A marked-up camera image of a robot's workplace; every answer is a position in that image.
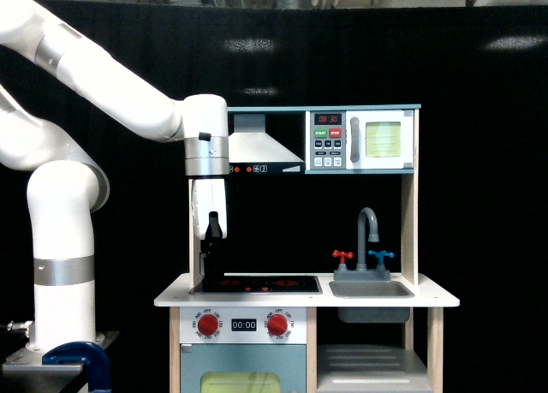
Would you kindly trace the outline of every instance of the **black cooktop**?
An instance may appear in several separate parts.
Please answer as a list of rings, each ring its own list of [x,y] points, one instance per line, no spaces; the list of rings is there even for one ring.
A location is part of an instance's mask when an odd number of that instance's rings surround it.
[[[321,294],[315,276],[225,276],[205,278],[191,294],[238,293],[250,295],[279,295],[285,293]]]

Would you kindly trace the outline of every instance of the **red faucet handle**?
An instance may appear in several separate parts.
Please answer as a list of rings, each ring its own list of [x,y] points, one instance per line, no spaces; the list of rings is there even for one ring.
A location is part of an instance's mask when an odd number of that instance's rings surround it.
[[[346,259],[352,259],[354,257],[354,253],[352,252],[339,252],[338,250],[333,251],[333,257],[334,258],[340,258],[341,259],[341,265],[344,265],[346,263]]]

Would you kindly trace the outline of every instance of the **oven knob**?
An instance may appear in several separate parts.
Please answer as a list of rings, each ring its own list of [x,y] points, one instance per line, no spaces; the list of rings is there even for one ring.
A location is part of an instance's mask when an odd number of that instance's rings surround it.
[[[268,319],[266,329],[271,335],[281,336],[288,329],[288,321],[281,314],[273,314]]]
[[[198,331],[204,336],[213,335],[219,327],[219,321],[212,314],[205,314],[198,320]]]

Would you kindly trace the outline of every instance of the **white countertop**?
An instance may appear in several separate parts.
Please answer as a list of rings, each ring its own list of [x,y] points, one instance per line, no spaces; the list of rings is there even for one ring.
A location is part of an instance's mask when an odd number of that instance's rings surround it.
[[[413,286],[401,273],[391,273],[390,280],[401,282],[414,293],[414,297],[386,298],[342,298],[335,297],[329,282],[331,273],[311,273],[319,280],[322,294],[190,294],[190,275],[180,275],[160,296],[154,300],[158,307],[457,307],[460,301],[447,290],[424,275],[419,275],[419,284]]]

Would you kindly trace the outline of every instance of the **red knob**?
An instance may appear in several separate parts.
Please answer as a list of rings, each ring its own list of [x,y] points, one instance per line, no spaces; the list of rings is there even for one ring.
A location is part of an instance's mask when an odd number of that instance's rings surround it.
[[[219,321],[212,314],[205,314],[198,320],[198,331],[204,336],[211,336],[219,328]]]
[[[281,336],[288,329],[288,321],[281,314],[274,314],[268,319],[266,329],[271,335]]]
[[[352,259],[354,254],[352,252],[339,252],[338,250],[333,251],[334,258],[341,258],[341,265],[346,263],[346,259]]]

